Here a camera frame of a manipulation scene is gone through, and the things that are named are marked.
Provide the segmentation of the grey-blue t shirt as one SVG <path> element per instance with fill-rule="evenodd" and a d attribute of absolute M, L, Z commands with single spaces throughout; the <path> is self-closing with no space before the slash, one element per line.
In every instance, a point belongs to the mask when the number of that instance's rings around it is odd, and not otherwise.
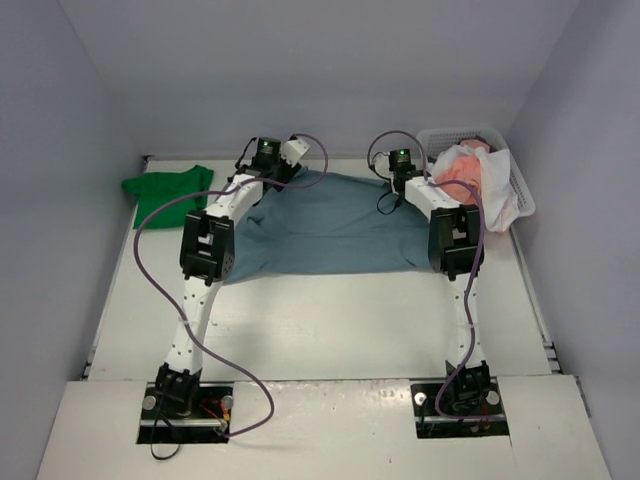
<path fill-rule="evenodd" d="M 426 217 L 381 181 L 305 170 L 237 224 L 227 281 L 427 270 L 428 234 Z"/>

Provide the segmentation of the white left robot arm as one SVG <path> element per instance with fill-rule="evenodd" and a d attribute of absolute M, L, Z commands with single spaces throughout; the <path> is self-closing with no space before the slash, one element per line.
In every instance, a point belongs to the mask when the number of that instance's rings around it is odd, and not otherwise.
<path fill-rule="evenodd" d="M 164 408 L 177 419 L 191 418 L 200 406 L 203 352 L 198 345 L 204 342 L 215 296 L 233 269 L 235 226 L 262 199 L 268 189 L 263 180 L 274 180 L 280 191 L 298 173 L 309 149 L 298 136 L 285 143 L 260 138 L 251 162 L 237 168 L 223 194 L 186 216 L 179 255 L 183 314 L 155 381 L 156 389 L 166 393 Z"/>

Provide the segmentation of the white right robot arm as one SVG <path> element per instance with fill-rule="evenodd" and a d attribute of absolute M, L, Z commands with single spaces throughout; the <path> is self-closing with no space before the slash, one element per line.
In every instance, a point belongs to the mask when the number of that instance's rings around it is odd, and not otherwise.
<path fill-rule="evenodd" d="M 446 277 L 454 318 L 449 327 L 450 348 L 446 379 L 437 394 L 436 410 L 459 415 L 489 388 L 490 374 L 482 352 L 474 281 L 484 260 L 484 210 L 473 185 L 437 180 L 416 167 L 407 149 L 388 157 L 392 192 L 416 207 L 428 220 L 428 259 L 431 269 Z"/>

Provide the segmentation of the green t shirt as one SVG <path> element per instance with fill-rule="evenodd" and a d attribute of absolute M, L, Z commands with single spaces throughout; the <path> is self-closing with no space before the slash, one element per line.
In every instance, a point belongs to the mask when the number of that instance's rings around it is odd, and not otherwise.
<path fill-rule="evenodd" d="M 214 171 L 196 165 L 179 173 L 153 172 L 123 180 L 122 189 L 137 200 L 137 212 L 133 228 L 140 225 L 155 210 L 179 197 L 201 191 L 208 191 L 214 179 Z M 207 196 L 190 198 L 154 217 L 147 229 L 170 229 L 183 227 L 186 215 L 191 210 L 205 209 Z"/>

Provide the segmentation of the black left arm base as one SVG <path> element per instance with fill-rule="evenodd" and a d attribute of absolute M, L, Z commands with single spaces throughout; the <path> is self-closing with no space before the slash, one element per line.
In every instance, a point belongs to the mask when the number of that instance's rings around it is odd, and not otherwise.
<path fill-rule="evenodd" d="M 137 444 L 227 443 L 234 404 L 231 384 L 205 383 L 190 410 L 162 400 L 148 384 L 142 399 Z"/>

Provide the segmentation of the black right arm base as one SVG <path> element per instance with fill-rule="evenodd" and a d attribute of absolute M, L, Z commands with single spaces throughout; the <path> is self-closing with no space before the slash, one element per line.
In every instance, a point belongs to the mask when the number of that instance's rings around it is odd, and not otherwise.
<path fill-rule="evenodd" d="M 496 378 L 482 394 L 453 402 L 445 393 L 436 409 L 436 396 L 443 381 L 412 382 L 410 392 L 416 436 L 421 440 L 509 437 L 509 424 Z"/>

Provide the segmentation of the white laundry basket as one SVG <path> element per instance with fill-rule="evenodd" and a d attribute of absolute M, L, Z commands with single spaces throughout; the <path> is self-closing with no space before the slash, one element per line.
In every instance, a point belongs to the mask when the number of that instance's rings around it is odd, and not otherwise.
<path fill-rule="evenodd" d="M 442 176 L 463 157 L 475 156 L 490 182 L 501 193 L 512 193 L 519 218 L 531 216 L 536 209 L 533 197 L 502 134 L 490 126 L 447 127 L 422 130 L 417 139 L 433 162 L 429 172 Z"/>

